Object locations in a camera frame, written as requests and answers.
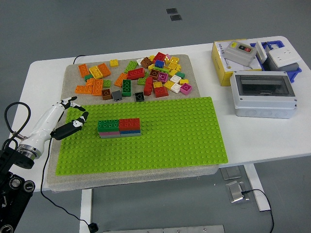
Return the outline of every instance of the black cable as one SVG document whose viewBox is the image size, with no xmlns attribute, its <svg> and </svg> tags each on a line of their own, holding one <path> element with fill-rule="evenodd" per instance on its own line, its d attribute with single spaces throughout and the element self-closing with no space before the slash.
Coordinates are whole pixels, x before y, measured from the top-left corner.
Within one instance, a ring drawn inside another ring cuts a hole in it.
<svg viewBox="0 0 311 233">
<path fill-rule="evenodd" d="M 271 232 L 273 231 L 273 228 L 274 228 L 274 219 L 273 219 L 273 215 L 272 215 L 271 204 L 270 204 L 270 201 L 269 201 L 267 195 L 266 195 L 262 190 L 257 189 L 257 188 L 251 189 L 251 190 L 247 190 L 247 191 L 243 191 L 242 194 L 249 193 L 249 192 L 254 192 L 254 191 L 260 191 L 260 192 L 262 192 L 263 195 L 267 198 L 267 201 L 268 201 L 268 204 L 269 204 L 269 207 L 270 207 L 271 219 L 272 219 L 272 228 L 271 228 L 271 230 L 270 230 L 270 233 L 271 233 Z"/>
<path fill-rule="evenodd" d="M 74 64 L 75 63 L 75 61 L 76 61 L 76 59 L 78 58 L 78 57 L 85 57 L 86 55 L 79 55 L 79 56 L 77 56 L 75 59 L 74 59 L 74 61 L 73 61 L 73 63 L 72 64 Z"/>
<path fill-rule="evenodd" d="M 45 170 L 45 167 L 46 167 L 46 165 L 47 165 L 47 163 L 48 163 L 48 160 L 49 160 L 49 157 L 50 157 L 51 142 L 52 142 L 52 139 L 50 139 L 49 150 L 48 150 L 48 157 L 47 157 L 47 160 L 45 161 L 45 164 L 44 164 L 44 167 L 43 167 L 42 181 L 41 181 L 41 187 L 40 187 L 40 193 L 41 193 L 41 195 L 42 195 L 45 199 L 47 199 L 47 200 L 48 200 L 50 203 L 52 203 L 54 206 L 56 206 L 56 207 L 58 207 L 58 208 L 64 210 L 67 214 L 69 214 L 69 215 L 71 215 L 71 216 L 74 216 L 77 220 L 83 221 L 83 222 L 85 222 L 87 225 L 89 225 L 84 219 L 79 219 L 76 215 L 69 213 L 64 207 L 61 207 L 61 206 L 59 206 L 59 205 L 56 205 L 51 199 L 49 199 L 48 197 L 46 197 L 46 196 L 43 194 L 43 192 L 42 192 L 42 186 L 43 186 L 43 180 L 44 180 L 44 170 Z"/>
</svg>

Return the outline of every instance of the robotic hand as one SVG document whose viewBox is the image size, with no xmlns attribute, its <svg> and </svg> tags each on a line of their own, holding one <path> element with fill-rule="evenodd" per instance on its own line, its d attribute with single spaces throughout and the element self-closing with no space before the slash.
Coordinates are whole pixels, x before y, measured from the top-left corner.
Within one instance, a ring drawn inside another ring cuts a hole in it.
<svg viewBox="0 0 311 233">
<path fill-rule="evenodd" d="M 34 182 L 25 181 L 22 177 L 9 172 L 11 166 L 16 164 L 22 168 L 31 169 L 34 159 L 42 155 L 46 141 L 52 137 L 61 140 L 82 129 L 88 112 L 80 105 L 73 103 L 75 99 L 77 97 L 67 98 L 53 105 L 42 115 L 28 137 L 14 132 L 11 141 L 14 137 L 21 139 L 19 146 L 15 149 L 10 148 L 9 143 L 4 143 L 2 146 L 0 150 L 0 233 L 14 232 L 35 190 Z M 55 129 L 64 111 L 70 107 L 83 111 L 82 116 Z"/>
</svg>

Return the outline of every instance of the green lego brick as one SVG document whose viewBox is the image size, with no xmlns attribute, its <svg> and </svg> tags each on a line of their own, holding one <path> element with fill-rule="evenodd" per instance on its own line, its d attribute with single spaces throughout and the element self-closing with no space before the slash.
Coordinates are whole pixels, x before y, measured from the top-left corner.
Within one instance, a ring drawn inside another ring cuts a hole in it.
<svg viewBox="0 0 311 233">
<path fill-rule="evenodd" d="M 111 86 L 111 80 L 104 79 L 103 88 L 109 88 Z"/>
<path fill-rule="evenodd" d="M 177 72 L 176 75 L 179 76 L 179 77 L 182 78 L 182 79 L 185 78 L 185 74 L 182 73 L 182 72 Z"/>
<path fill-rule="evenodd" d="M 91 74 L 84 76 L 85 81 L 87 81 L 88 79 L 91 79 L 91 78 L 93 78 L 93 75 L 91 75 Z"/>
<path fill-rule="evenodd" d="M 122 96 L 132 95 L 131 80 L 124 79 L 122 83 Z"/>
<path fill-rule="evenodd" d="M 139 78 L 137 80 L 137 85 L 142 85 L 144 86 L 146 84 L 146 79 L 145 78 Z"/>
<path fill-rule="evenodd" d="M 160 70 L 160 72 L 162 72 L 162 73 L 167 73 L 167 74 L 170 73 L 170 71 L 168 69 L 163 69 L 163 68 L 159 68 L 159 67 L 153 67 L 153 69 Z"/>
<path fill-rule="evenodd" d="M 128 72 L 129 70 L 135 69 L 137 65 L 138 65 L 138 63 L 137 63 L 136 61 L 130 61 L 130 63 L 129 63 L 129 64 L 127 65 L 127 67 L 125 68 L 124 73 L 127 74 L 127 72 Z"/>
<path fill-rule="evenodd" d="M 119 131 L 119 120 L 99 120 L 97 132 L 116 132 Z"/>
</svg>

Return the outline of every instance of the orange lego brick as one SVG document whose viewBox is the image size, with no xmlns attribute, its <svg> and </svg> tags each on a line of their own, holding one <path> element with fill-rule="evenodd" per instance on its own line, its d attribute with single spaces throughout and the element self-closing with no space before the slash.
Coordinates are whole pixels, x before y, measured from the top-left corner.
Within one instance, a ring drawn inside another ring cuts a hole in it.
<svg viewBox="0 0 311 233">
<path fill-rule="evenodd" d="M 102 73 L 103 77 L 107 77 L 111 74 L 111 71 L 109 70 L 109 68 L 106 66 L 105 63 L 102 63 L 98 65 L 97 67 L 99 71 Z"/>
<path fill-rule="evenodd" d="M 122 83 L 124 79 L 127 79 L 127 74 L 125 73 L 120 74 L 120 76 L 115 81 L 114 86 L 122 87 Z"/>
<path fill-rule="evenodd" d="M 92 95 L 101 96 L 102 95 L 102 88 L 103 88 L 103 80 L 102 79 L 94 80 Z"/>
<path fill-rule="evenodd" d="M 80 74 L 81 74 L 81 77 L 82 77 L 82 78 L 84 78 L 84 76 L 86 76 L 86 75 L 89 74 L 89 71 L 88 71 L 88 69 L 87 69 L 86 64 L 79 65 L 78 68 L 79 68 L 79 71 L 80 71 Z"/>
<path fill-rule="evenodd" d="M 86 81 L 86 86 L 94 86 L 94 78 L 90 78 Z"/>
<path fill-rule="evenodd" d="M 80 86 L 78 85 L 74 91 L 77 94 L 92 94 L 93 87 L 92 86 Z"/>
</svg>

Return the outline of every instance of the red lego brick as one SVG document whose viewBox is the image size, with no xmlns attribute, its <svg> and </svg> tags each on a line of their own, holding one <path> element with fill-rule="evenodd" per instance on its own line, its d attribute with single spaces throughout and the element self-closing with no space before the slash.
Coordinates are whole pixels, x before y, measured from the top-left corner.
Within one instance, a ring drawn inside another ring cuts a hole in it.
<svg viewBox="0 0 311 233">
<path fill-rule="evenodd" d="M 149 96 L 149 95 L 151 95 L 151 92 L 152 92 L 152 84 L 146 83 L 146 85 L 144 87 L 144 95 Z"/>
<path fill-rule="evenodd" d="M 148 77 L 147 79 L 146 79 L 146 82 L 145 82 L 145 84 L 152 84 L 152 81 L 153 79 L 152 79 L 152 77 Z"/>
<path fill-rule="evenodd" d="M 162 61 L 162 62 L 163 62 L 164 59 L 165 59 L 165 57 L 166 57 L 165 54 L 158 52 L 157 55 L 154 57 L 154 59 L 153 59 L 152 62 L 155 63 L 156 60 L 159 60 L 159 61 Z"/>
<path fill-rule="evenodd" d="M 164 97 L 164 96 L 168 96 L 169 93 L 167 91 L 167 88 L 162 86 L 162 87 L 156 87 L 155 88 L 155 97 L 159 98 L 159 97 Z"/>
<path fill-rule="evenodd" d="M 120 119 L 119 131 L 140 130 L 139 118 Z"/>
<path fill-rule="evenodd" d="M 133 69 L 127 72 L 127 79 L 130 80 L 136 80 L 139 78 L 143 78 L 144 76 L 145 76 L 144 68 Z"/>
</svg>

